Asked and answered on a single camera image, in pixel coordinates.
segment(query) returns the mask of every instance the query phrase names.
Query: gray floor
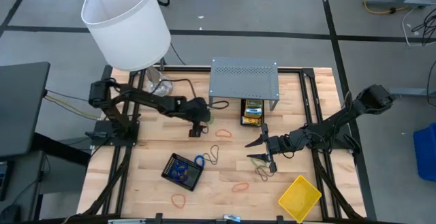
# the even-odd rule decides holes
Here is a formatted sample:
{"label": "gray floor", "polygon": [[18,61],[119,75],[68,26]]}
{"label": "gray floor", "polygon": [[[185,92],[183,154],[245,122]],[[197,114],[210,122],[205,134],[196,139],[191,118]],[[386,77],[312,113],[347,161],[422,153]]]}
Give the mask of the gray floor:
{"label": "gray floor", "polygon": [[[15,1],[0,0],[0,22]],[[10,25],[84,27],[80,19],[82,2],[23,0]],[[321,0],[171,2],[170,7],[162,8],[170,29],[328,34]],[[364,10],[362,0],[330,0],[330,7],[338,35],[402,37],[401,19],[407,11],[385,16],[371,15]],[[411,26],[420,24],[430,10],[431,7],[416,10],[406,23]],[[172,42],[188,65],[209,65],[213,57],[275,59],[282,66],[331,67],[339,86],[330,40],[173,35]],[[354,96],[373,83],[386,88],[425,87],[429,67],[436,54],[434,46],[407,48],[402,43],[352,41],[339,42],[339,45],[349,88]],[[168,51],[166,60],[169,64],[180,64],[172,50]],[[87,96],[89,84],[99,79],[106,64],[88,33],[6,31],[0,37],[0,65],[37,61],[49,61],[52,65],[48,88],[79,97]],[[68,101],[87,112],[99,114],[85,103]],[[418,177],[412,139],[413,132],[432,123],[435,115],[435,109],[424,99],[402,97],[385,114],[358,119],[369,182],[380,221],[436,222],[433,213],[436,183]],[[40,133],[63,140],[83,136],[85,131],[92,129],[93,121],[43,102],[37,124]],[[88,148],[89,142],[75,146]],[[44,191],[50,194],[44,197],[41,217],[73,214],[84,169],[56,159],[50,161],[54,162],[54,170],[52,177],[44,183]],[[57,179],[60,178],[72,180],[59,183]],[[68,192],[55,193],[60,191],[57,188],[59,185],[66,186]]]}

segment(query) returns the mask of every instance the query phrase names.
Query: blue object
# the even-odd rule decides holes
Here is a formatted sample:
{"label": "blue object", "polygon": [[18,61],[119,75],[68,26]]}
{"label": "blue object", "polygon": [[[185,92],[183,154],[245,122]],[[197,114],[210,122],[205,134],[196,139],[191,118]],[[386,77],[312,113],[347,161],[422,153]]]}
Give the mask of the blue object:
{"label": "blue object", "polygon": [[171,177],[179,182],[184,182],[188,179],[188,165],[182,161],[176,161],[172,167]]}
{"label": "blue object", "polygon": [[436,123],[414,133],[418,174],[424,180],[436,181]]}
{"label": "blue object", "polygon": [[[202,159],[202,164],[197,163],[197,159]],[[201,165],[204,167],[204,157],[202,155],[198,155],[196,159],[193,160],[196,164]]]}
{"label": "blue object", "polygon": [[231,220],[231,221],[240,222],[240,217],[235,215],[235,214],[225,214],[224,215],[224,219],[225,220]]}

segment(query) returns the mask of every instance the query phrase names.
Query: white cable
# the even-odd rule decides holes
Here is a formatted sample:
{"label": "white cable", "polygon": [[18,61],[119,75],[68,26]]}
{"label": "white cable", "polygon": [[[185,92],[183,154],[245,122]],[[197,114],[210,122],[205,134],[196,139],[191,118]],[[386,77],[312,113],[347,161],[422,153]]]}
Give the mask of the white cable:
{"label": "white cable", "polygon": [[[406,29],[405,29],[405,27],[404,27],[404,20],[405,20],[406,17],[407,17],[407,16],[408,16],[412,11],[414,11],[416,8],[417,8],[417,7],[411,9],[411,10],[409,11],[409,13],[407,13],[406,15],[404,15],[404,17],[403,17],[403,19],[402,19],[402,21],[401,21],[401,26],[403,27],[404,38],[406,39],[406,43],[407,43],[408,46],[410,46],[410,47],[416,47],[416,46],[425,47],[425,46],[422,46],[422,44],[410,44],[410,43],[409,43],[409,40],[408,40],[408,38],[407,38]],[[436,41],[431,42],[431,43],[427,43],[427,44],[425,44],[425,45],[427,46],[427,45],[435,44],[435,43],[436,43]]]}

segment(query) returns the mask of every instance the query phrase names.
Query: yellow plastic bin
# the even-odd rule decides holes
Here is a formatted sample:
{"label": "yellow plastic bin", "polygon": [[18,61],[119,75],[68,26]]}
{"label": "yellow plastic bin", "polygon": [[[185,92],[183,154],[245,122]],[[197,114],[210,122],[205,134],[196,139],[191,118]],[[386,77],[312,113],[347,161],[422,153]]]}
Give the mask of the yellow plastic bin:
{"label": "yellow plastic bin", "polygon": [[318,189],[304,177],[298,176],[280,197],[279,204],[297,222],[302,223],[320,197]]}

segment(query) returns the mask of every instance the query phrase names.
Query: wooden table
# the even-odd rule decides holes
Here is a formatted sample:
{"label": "wooden table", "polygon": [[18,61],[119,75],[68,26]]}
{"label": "wooden table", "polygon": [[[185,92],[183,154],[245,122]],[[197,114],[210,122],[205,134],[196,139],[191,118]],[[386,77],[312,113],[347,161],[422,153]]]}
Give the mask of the wooden table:
{"label": "wooden table", "polygon": [[[314,71],[322,113],[324,118],[327,118],[341,107],[333,73],[331,68],[315,68]],[[171,71],[164,72],[164,75],[171,79],[189,78],[193,82],[197,96],[208,100],[208,72]],[[129,73],[114,69],[112,77],[119,83],[127,83]],[[313,101],[309,81],[306,82],[309,99]],[[266,110],[265,120],[270,135],[289,133],[306,123],[298,75],[280,73],[279,86],[280,102],[274,111]],[[171,95],[193,98],[187,82],[174,83]],[[236,214],[245,220],[275,220],[277,215],[292,220],[277,201],[299,175],[316,186],[311,151],[305,148],[295,153],[293,159],[286,159],[282,155],[275,156],[278,172],[267,182],[262,181],[254,172],[254,166],[246,155],[265,153],[265,147],[244,148],[244,145],[259,137],[260,129],[240,126],[240,100],[227,100],[230,106],[225,110],[211,110],[214,121],[209,125],[209,133],[202,134],[201,138],[188,138],[191,123],[179,118],[168,118],[151,108],[140,106],[140,134],[131,156],[122,217],[154,218],[156,213],[161,212],[164,218],[169,219],[220,219],[223,214]],[[311,112],[313,120],[316,121],[313,104]],[[220,129],[230,131],[232,137],[217,137],[215,132]],[[206,162],[194,192],[161,177],[172,153],[193,160],[196,155],[209,153],[214,144],[219,145],[219,162],[217,165]],[[114,147],[105,146],[91,159],[78,213],[86,210],[105,187],[113,151]],[[331,158],[339,190],[357,213],[366,216],[352,155],[347,150],[333,150]],[[249,188],[233,193],[232,187],[240,182],[248,182]],[[329,215],[333,217],[330,192],[325,185],[324,187]],[[112,194],[114,197],[110,212],[114,211],[117,189],[116,186]],[[186,196],[183,209],[173,206],[171,197],[174,194]],[[321,219],[320,205],[317,204],[306,220]]]}

